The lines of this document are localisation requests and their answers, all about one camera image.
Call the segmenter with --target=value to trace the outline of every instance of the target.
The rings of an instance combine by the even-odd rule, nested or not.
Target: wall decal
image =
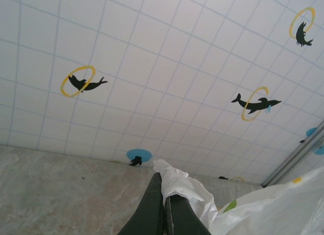
[[[269,101],[269,100],[268,100],[267,98],[265,98],[265,97],[262,97],[262,98],[259,98],[259,99],[258,99],[258,100],[261,101],[261,102],[258,102],[258,103],[250,103],[250,100],[252,99],[252,97],[254,96],[254,94],[256,94],[256,93],[257,93],[258,91],[260,91],[260,90],[265,90],[266,94],[267,94],[267,95],[269,94],[269,90],[268,90],[268,88],[266,88],[266,87],[259,87],[258,89],[256,89],[256,90],[252,93],[252,95],[250,96],[250,98],[248,99],[247,102],[244,102],[244,101],[241,100],[241,94],[240,94],[240,93],[239,93],[239,94],[237,95],[237,97],[232,101],[232,102],[238,102],[239,105],[241,105],[241,106],[244,108],[244,109],[243,109],[243,112],[242,112],[242,114],[241,114],[241,118],[242,118],[242,120],[244,120],[244,121],[252,121],[252,120],[254,120],[254,119],[255,119],[255,118],[260,114],[261,110],[265,109],[266,112],[270,112],[272,106],[275,106],[275,105],[277,105],[278,103],[281,103],[281,101],[277,101],[277,100],[270,100],[270,101]],[[247,119],[247,118],[245,117],[245,110],[246,110],[246,109],[250,110],[250,112],[249,112],[248,114],[253,113],[253,112],[255,112],[255,111],[258,111],[258,113],[257,113],[253,118],[251,118],[251,119]]]
[[[311,128],[311,129],[307,130],[307,131],[306,131],[306,136],[307,136],[307,137],[311,136],[311,135],[315,132],[315,130],[317,130],[317,128]],[[324,147],[321,146],[321,147],[318,148],[316,151],[314,151],[314,153],[315,153],[316,155],[324,155]]]
[[[79,70],[83,70],[83,69],[91,69],[92,70],[92,76],[90,77],[90,79],[88,81],[86,80],[81,80],[79,81],[73,74],[76,73],[77,71]],[[61,92],[64,96],[66,97],[75,97],[76,95],[78,95],[80,92],[83,92],[83,91],[89,91],[89,90],[92,90],[92,89],[95,89],[97,88],[98,86],[100,86],[101,84],[103,83],[107,83],[108,81],[103,81],[104,77],[101,78],[101,80],[97,83],[92,83],[92,79],[93,77],[95,76],[96,74],[96,70],[93,66],[91,65],[85,65],[85,66],[82,66],[80,68],[77,68],[75,69],[74,71],[72,71],[65,79],[64,81],[62,82],[62,85],[61,85]],[[67,80],[69,80],[71,82],[71,84],[78,89],[78,91],[72,95],[68,95],[65,91],[64,91],[64,86],[67,82]]]
[[[152,158],[152,154],[144,149],[129,150],[126,156],[131,160],[131,166],[142,165],[142,162],[148,162]]]
[[[306,23],[305,22],[302,22],[300,24],[300,26],[298,27],[297,29],[297,32],[296,32],[296,36],[293,35],[293,27],[294,27],[294,24],[295,24],[295,21],[297,20],[298,17],[301,16],[301,14],[303,14],[305,11],[311,11],[312,12],[312,21],[310,23],[310,25],[305,29],[304,31],[304,27],[306,26]],[[311,46],[312,45],[312,40],[310,41],[306,41],[305,40],[305,35],[306,35],[306,32],[312,27],[312,25],[314,24],[314,19],[315,19],[315,9],[312,8],[312,7],[307,7],[306,9],[302,10],[301,12],[299,12],[297,14],[297,16],[293,19],[292,23],[290,24],[290,28],[289,28],[289,35],[290,37],[292,38],[295,38],[297,40],[296,44],[300,46],[304,46],[304,45],[308,45],[308,46]]]

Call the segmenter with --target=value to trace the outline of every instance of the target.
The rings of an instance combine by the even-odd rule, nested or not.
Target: yellow dot
[[[300,181],[302,181],[302,178],[296,178],[293,183],[299,183]]]

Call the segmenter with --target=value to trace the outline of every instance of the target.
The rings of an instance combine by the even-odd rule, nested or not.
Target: blue circle
[[[136,156],[140,156],[142,158],[142,162],[148,162],[152,158],[152,154],[144,149],[133,149],[129,150],[126,153],[126,156],[133,160]]]

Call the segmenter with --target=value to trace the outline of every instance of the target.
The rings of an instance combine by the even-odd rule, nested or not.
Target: white plastic bag
[[[324,230],[324,167],[287,184],[244,195],[219,212],[213,196],[188,173],[157,160],[162,194],[189,199],[197,217],[214,235],[322,235]]]

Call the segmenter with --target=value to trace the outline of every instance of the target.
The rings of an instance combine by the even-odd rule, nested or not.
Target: yellow ring
[[[254,119],[255,119],[255,118],[256,118],[256,117],[261,113],[261,111],[259,111],[259,112],[257,113],[257,115],[255,115],[255,116],[254,116],[253,118],[251,118],[251,119],[246,119],[245,116],[244,116],[244,112],[245,112],[245,110],[247,109],[247,106],[248,106],[250,100],[252,99],[252,97],[254,96],[254,94],[256,94],[256,93],[257,93],[258,91],[260,91],[260,90],[265,90],[266,94],[267,94],[267,95],[269,94],[268,88],[266,88],[266,87],[259,87],[258,89],[256,89],[256,90],[252,93],[252,95],[250,96],[250,98],[248,99],[247,103],[246,103],[245,106],[244,106],[243,112],[242,112],[242,114],[241,114],[242,120],[244,120],[244,121],[252,121],[252,120],[254,120]]]
[[[235,177],[235,178],[232,178],[232,180],[234,180],[234,179],[239,179],[239,180],[241,180],[242,182],[244,182],[244,179],[241,178],[241,177]]]
[[[77,91],[76,93],[74,93],[73,95],[68,95],[65,91],[64,91],[64,86],[65,86],[65,83],[67,82],[67,80],[69,79],[69,76],[72,76],[74,73],[76,73],[77,71],[79,70],[82,70],[82,69],[91,69],[92,70],[92,76],[91,78],[85,83],[85,85],[79,90]],[[94,69],[93,66],[91,65],[85,65],[85,66],[82,66],[80,68],[77,68],[75,69],[74,71],[72,71],[65,79],[64,81],[62,82],[62,85],[61,85],[61,92],[64,96],[66,97],[75,97],[77,94],[79,94],[81,91],[83,91],[91,82],[91,80],[93,79],[93,77],[95,76],[96,74],[96,70]]]
[[[298,17],[300,17],[301,14],[303,14],[305,11],[308,11],[310,10],[312,12],[312,22],[310,23],[310,25],[306,28],[305,32],[307,32],[311,27],[312,25],[314,24],[314,19],[315,19],[315,9],[313,7],[307,7],[305,9],[303,9],[301,12],[299,12],[297,14],[297,16],[293,19],[292,23],[290,24],[290,29],[289,29],[289,35],[292,37],[292,38],[296,38],[296,36],[293,35],[293,27],[294,27],[294,23],[295,21],[297,20]]]

